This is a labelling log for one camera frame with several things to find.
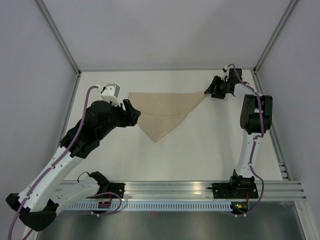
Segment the beige cloth napkin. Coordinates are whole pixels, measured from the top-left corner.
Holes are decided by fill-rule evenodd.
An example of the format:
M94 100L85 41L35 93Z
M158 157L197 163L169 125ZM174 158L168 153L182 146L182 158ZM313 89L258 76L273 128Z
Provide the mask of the beige cloth napkin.
M204 97L201 91L128 94L132 106L141 112L137 122L139 127L155 143L177 127Z

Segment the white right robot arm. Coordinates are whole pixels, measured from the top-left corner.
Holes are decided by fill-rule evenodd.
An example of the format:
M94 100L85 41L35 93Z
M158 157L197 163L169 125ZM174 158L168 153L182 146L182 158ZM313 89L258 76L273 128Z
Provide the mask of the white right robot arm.
M271 128L273 97L257 92L243 81L242 69L234 64L225 66L223 76L216 75L204 94L224 99L227 94L243 98L240 127L243 141L238 163L228 183L213 183L210 189L215 199L258 199L255 163L261 139Z

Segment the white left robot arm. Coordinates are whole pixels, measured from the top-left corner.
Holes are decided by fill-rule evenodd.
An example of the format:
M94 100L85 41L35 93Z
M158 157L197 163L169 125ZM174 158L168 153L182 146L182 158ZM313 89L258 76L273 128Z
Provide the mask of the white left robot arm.
M88 197L106 197L110 181L98 171L89 173L85 180L67 189L60 192L56 189L113 129L135 126L140 115L129 99L124 99L119 106L103 100L86 104L82 118L66 133L55 155L37 178L25 190L7 196L5 201L16 211L15 217L40 232L74 203Z

